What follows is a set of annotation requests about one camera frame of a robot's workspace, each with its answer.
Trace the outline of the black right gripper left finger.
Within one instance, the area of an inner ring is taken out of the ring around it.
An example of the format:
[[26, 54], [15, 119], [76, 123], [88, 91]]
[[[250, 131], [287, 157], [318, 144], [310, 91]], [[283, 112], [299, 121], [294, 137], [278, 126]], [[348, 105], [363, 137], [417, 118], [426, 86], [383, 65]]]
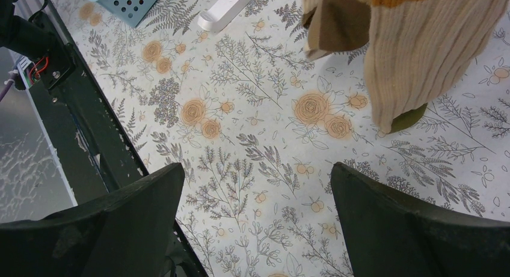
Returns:
[[185, 173], [173, 163], [38, 221], [1, 225], [2, 276], [165, 276]]

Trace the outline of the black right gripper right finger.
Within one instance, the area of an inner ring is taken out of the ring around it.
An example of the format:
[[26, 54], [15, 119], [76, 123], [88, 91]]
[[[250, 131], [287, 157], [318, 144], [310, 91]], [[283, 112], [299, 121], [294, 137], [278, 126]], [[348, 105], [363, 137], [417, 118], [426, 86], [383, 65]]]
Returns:
[[331, 187], [355, 276], [508, 276], [509, 223], [444, 209], [338, 162]]

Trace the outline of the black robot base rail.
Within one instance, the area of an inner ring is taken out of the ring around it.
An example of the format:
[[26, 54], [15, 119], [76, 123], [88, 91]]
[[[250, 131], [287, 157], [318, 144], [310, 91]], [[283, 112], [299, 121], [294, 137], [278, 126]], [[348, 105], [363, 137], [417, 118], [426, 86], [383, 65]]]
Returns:
[[[134, 145], [57, 16], [50, 0], [28, 19], [17, 16], [20, 0], [1, 0], [1, 45], [47, 69], [30, 88], [43, 126], [78, 205], [146, 177]], [[174, 265], [165, 276], [205, 276], [206, 271], [174, 219], [168, 246]]]

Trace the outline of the red cuff multicolour sock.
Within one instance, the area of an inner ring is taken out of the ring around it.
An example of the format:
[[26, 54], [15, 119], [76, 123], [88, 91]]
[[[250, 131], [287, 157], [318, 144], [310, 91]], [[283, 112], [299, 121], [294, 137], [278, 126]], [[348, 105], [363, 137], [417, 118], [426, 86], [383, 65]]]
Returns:
[[382, 132], [458, 82], [487, 46], [508, 2], [371, 0], [364, 79], [372, 121]]

